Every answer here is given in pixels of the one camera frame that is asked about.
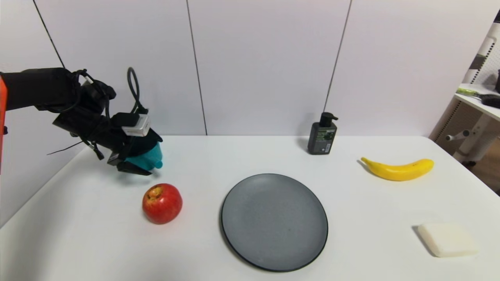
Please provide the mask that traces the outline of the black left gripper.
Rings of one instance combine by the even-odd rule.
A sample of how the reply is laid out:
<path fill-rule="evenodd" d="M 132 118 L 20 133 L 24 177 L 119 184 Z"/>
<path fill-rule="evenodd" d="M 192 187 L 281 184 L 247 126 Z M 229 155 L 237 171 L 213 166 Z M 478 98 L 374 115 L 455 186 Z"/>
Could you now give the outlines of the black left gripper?
<path fill-rule="evenodd" d="M 107 163 L 117 166 L 118 171 L 127 174 L 137 174 L 149 176 L 152 168 L 140 167 L 132 162 L 125 161 L 139 155 L 139 138 L 129 136 L 125 133 L 124 127 L 134 127 L 139 121 L 139 116 L 113 116 L 104 121 L 97 129 L 97 144 L 111 150 L 111 156 Z M 163 142 L 162 137 L 150 128 L 148 131 L 149 142 Z"/>

